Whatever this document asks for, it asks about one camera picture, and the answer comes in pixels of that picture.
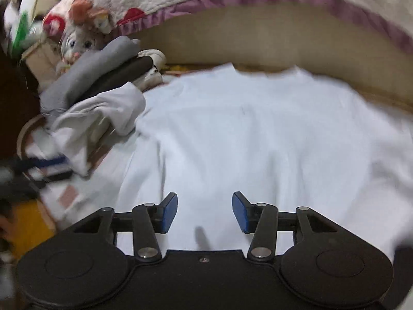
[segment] gray cloth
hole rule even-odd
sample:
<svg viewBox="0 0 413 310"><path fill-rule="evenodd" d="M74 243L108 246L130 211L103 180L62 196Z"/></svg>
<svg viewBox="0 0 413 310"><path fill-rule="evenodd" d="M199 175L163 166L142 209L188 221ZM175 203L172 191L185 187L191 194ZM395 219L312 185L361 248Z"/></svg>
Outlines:
<svg viewBox="0 0 413 310"><path fill-rule="evenodd" d="M121 87L127 82L133 82L148 72L153 65L154 61L150 56L133 57L119 66L116 70L110 71L96 80L89 90L83 93L76 102Z"/></svg>
<svg viewBox="0 0 413 310"><path fill-rule="evenodd" d="M100 51L86 51L73 66L40 94L41 113L50 127L102 75L140 51L138 40L121 36Z"/></svg>

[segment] white shoe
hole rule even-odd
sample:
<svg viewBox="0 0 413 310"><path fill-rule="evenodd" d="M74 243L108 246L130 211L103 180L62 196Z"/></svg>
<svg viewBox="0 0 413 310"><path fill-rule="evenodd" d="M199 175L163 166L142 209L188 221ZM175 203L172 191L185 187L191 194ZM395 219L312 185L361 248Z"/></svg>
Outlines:
<svg viewBox="0 0 413 310"><path fill-rule="evenodd" d="M132 82L141 92L162 84L162 74L158 72L156 67L153 67L144 75Z"/></svg>
<svg viewBox="0 0 413 310"><path fill-rule="evenodd" d="M143 50L138 53L138 57L149 56L154 61L154 66L160 71L166 64L166 57L162 51L156 49Z"/></svg>

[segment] cardboard box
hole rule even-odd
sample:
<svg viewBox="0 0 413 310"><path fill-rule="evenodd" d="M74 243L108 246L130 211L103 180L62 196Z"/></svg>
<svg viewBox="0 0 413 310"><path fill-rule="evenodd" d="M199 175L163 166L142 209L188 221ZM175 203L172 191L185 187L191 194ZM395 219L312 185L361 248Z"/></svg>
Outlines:
<svg viewBox="0 0 413 310"><path fill-rule="evenodd" d="M38 80L39 93L59 77L56 74L56 66L61 62L59 47L50 40L32 45L23 53L21 59Z"/></svg>

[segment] green object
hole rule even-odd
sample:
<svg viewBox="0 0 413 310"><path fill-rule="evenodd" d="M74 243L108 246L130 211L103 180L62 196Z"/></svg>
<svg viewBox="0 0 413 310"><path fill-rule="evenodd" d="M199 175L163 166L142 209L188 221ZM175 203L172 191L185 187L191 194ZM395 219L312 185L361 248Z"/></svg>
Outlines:
<svg viewBox="0 0 413 310"><path fill-rule="evenodd" d="M20 16L19 25L17 26L17 31L16 31L16 37L12 45L12 52L11 52L12 58L18 58L24 51L24 48L21 46L21 43L26 38L29 32L29 29L30 27L27 21L27 12L23 12Z"/></svg>

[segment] yellow object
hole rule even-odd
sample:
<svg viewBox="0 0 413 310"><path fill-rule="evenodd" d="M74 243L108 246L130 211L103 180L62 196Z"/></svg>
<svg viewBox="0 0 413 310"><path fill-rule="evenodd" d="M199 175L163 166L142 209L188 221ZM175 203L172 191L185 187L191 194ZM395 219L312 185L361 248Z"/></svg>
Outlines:
<svg viewBox="0 0 413 310"><path fill-rule="evenodd" d="M18 204L13 215L12 252L16 260L55 233L52 221L37 201Z"/></svg>
<svg viewBox="0 0 413 310"><path fill-rule="evenodd" d="M186 72L186 71L191 71L191 68L189 66L186 65L167 65L165 66L164 70L166 71L182 71L182 72Z"/></svg>

